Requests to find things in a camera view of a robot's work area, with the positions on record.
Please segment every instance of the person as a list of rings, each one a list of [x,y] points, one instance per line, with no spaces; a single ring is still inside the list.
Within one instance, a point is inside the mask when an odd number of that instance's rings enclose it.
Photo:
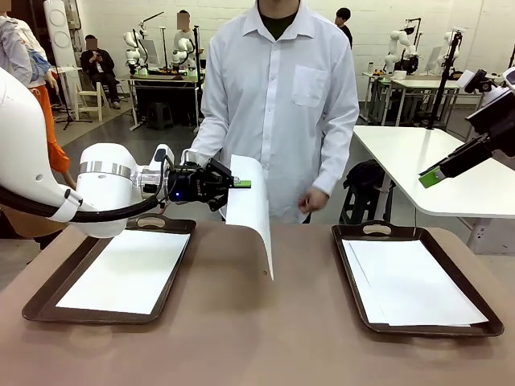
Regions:
[[[57,82],[47,72],[44,79],[38,79],[31,83],[32,66],[27,48],[35,49],[40,55],[44,55],[44,50],[36,43],[37,40],[25,22],[9,18],[7,10],[0,9],[0,66],[28,87],[38,99],[47,126],[47,151],[51,167],[60,171],[66,183],[75,189],[76,183],[68,173],[69,158],[59,147],[55,138],[52,110],[45,88],[45,80],[48,80],[55,90],[57,90]],[[39,243],[41,249],[49,245],[66,228],[66,224],[28,215],[3,205],[1,209],[14,231],[20,236],[33,238]]]
[[[347,38],[305,0],[257,0],[211,40],[192,149],[257,159],[270,217],[307,223],[342,177],[358,110]]]
[[[190,39],[192,41],[193,47],[195,46],[195,34],[193,33],[193,30],[190,28],[190,14],[187,12],[187,10],[181,10],[179,14],[183,14],[187,16],[187,21],[183,26],[181,26],[183,29],[179,29],[177,33],[175,34],[174,38],[174,49],[179,50],[179,41],[181,39]],[[199,54],[204,53],[204,50],[199,48]],[[196,58],[195,58],[195,52],[191,53],[189,57],[187,58],[187,61],[182,64],[183,68],[196,68]]]
[[[345,25],[345,23],[351,18],[351,10],[348,8],[340,8],[338,12],[336,12],[336,20],[335,24],[342,30],[344,34],[348,37],[348,42],[351,43],[352,48],[352,34],[351,30]]]
[[[114,62],[109,53],[101,50],[97,45],[97,38],[93,35],[86,36],[87,51],[82,53],[80,57],[80,65],[89,79],[93,83],[93,87],[97,86],[97,82],[102,83],[109,89],[109,99],[114,109],[119,110],[120,97],[118,96],[116,78],[114,76]]]

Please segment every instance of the shirt pocket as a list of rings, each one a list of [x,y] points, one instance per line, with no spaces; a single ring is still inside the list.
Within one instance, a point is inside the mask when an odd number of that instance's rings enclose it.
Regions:
[[[328,72],[295,66],[291,99],[299,106],[316,107],[320,104],[326,88]]]

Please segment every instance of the white paper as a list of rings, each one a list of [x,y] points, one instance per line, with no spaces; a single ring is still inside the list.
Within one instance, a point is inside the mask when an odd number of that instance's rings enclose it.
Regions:
[[[58,307],[150,314],[190,235],[123,231]]]
[[[367,319],[370,323],[385,323],[388,324],[385,314],[376,298],[376,295],[372,291],[372,287],[369,284],[363,269],[361,269],[359,261],[356,259],[356,255],[352,250],[352,247],[347,240],[342,240],[344,243],[345,253],[347,260],[351,266],[352,275],[356,282],[357,289],[360,293],[361,302],[365,308]]]
[[[420,241],[350,241],[391,326],[462,326],[487,319]]]
[[[225,223],[252,228],[259,233],[265,243],[270,276],[274,280],[269,204],[262,166],[254,158],[233,155],[230,169],[240,180],[250,180],[252,187],[230,190]]]

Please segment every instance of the stool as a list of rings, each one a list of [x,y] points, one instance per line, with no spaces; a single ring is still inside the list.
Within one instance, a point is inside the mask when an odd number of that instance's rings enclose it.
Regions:
[[[170,105],[163,102],[151,102],[147,110],[148,127],[156,130],[165,130],[167,126],[173,126]]]
[[[383,220],[390,221],[392,215],[393,187],[390,188],[388,200],[386,201],[386,211]],[[367,221],[373,220],[377,202],[379,201],[379,190],[374,187],[358,187],[351,185],[348,187],[347,197],[340,215],[340,224],[359,225],[362,224],[365,212],[368,212]]]

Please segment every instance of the man's hand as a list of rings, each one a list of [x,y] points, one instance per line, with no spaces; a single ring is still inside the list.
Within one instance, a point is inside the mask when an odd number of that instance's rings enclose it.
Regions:
[[[56,91],[56,94],[59,94],[59,85],[57,84],[56,78],[52,75],[52,71],[45,74],[45,80],[50,84],[50,87]]]
[[[299,200],[299,209],[307,215],[314,211],[321,211],[328,204],[329,196],[316,187],[311,187]]]

